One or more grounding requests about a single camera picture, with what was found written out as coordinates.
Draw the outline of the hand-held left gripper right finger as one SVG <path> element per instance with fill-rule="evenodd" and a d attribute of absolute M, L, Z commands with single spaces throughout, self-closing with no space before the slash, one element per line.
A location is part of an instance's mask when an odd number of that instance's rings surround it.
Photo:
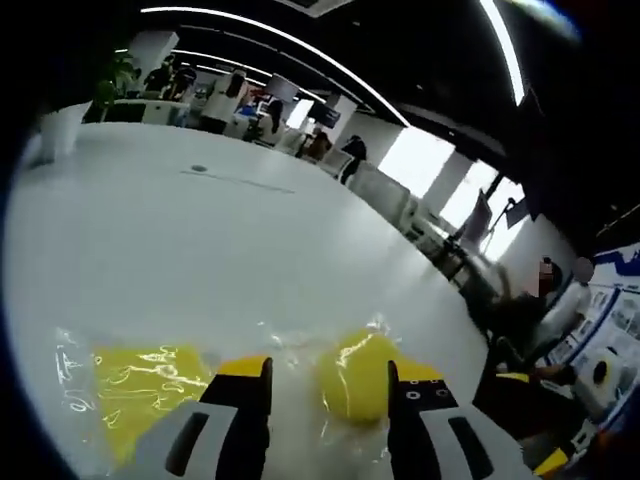
<path fill-rule="evenodd" d="M 395 479 L 534 479 L 520 444 L 474 405 L 460 404 L 442 374 L 390 360 L 388 434 Z"/>

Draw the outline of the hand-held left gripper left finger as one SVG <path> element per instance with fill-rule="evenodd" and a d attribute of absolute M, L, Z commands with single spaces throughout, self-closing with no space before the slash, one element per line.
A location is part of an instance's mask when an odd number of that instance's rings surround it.
<path fill-rule="evenodd" d="M 181 403 L 136 442 L 134 479 L 260 479 L 270 443 L 273 360 L 220 365 L 197 400 Z"/>

